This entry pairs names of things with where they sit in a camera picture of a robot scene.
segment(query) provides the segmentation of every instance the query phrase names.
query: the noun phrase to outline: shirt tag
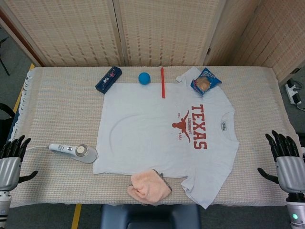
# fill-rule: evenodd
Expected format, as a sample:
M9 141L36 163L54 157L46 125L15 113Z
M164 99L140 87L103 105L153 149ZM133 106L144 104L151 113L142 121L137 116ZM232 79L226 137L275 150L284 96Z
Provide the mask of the shirt tag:
M226 125L225 121L221 121L220 126L221 126L222 131L227 130L227 125Z

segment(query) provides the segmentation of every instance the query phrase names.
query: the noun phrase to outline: t-shirt sleeve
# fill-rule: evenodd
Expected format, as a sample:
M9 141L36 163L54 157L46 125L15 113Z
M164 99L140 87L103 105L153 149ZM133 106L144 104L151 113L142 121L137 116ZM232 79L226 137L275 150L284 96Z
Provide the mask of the t-shirt sleeve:
M200 75L201 71L196 67L190 68L186 73L178 76L176 81L178 82L186 82L188 85L191 85L191 82Z
M220 168L217 172L215 172L215 168L211 170L197 169L181 185L187 197L207 209L214 201L230 172L229 168Z

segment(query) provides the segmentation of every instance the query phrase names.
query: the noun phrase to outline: snack bag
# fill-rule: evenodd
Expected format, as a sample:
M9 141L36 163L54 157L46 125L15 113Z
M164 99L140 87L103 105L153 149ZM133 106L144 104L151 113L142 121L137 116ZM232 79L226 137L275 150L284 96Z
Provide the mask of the snack bag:
M192 81L191 87L203 95L207 90L215 87L219 83L221 83L221 81L217 79L216 76L210 72L210 70L205 68L198 78Z

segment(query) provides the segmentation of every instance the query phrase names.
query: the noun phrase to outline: woven blanket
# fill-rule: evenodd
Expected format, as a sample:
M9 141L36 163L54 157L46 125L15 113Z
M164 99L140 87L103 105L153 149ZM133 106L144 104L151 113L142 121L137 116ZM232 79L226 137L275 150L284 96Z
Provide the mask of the woven blanket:
M190 67L165 67L167 83ZM268 206L284 205L287 194L262 178L257 167L276 174L265 133L275 130L291 136L298 144L294 129L278 88L274 72L264 67L208 67L223 83L235 108L234 125L240 142L233 170L218 193L214 204ZM160 83L160 67L122 67L118 83L137 83L141 72L148 72L152 83ZM96 83L109 67L42 67L28 73L24 84L12 139L31 137L28 148L50 143L87 144L96 147L103 106L103 94ZM92 173L92 164L50 152L28 150L21 175L38 170L31 181L11 192L12 207L36 203L137 203L127 194L130 176ZM168 178L173 192L160 204L190 204L180 186L182 178Z

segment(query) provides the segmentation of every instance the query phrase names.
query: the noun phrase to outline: white massager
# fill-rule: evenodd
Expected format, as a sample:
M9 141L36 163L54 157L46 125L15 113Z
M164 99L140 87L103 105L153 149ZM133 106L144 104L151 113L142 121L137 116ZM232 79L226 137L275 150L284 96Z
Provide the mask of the white massager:
M66 145L60 145L60 144L50 144L49 150L69 156L75 160L84 162L84 163L93 163L97 157L98 154L96 152L96 149L89 147L85 144L80 144L79 146L66 146Z

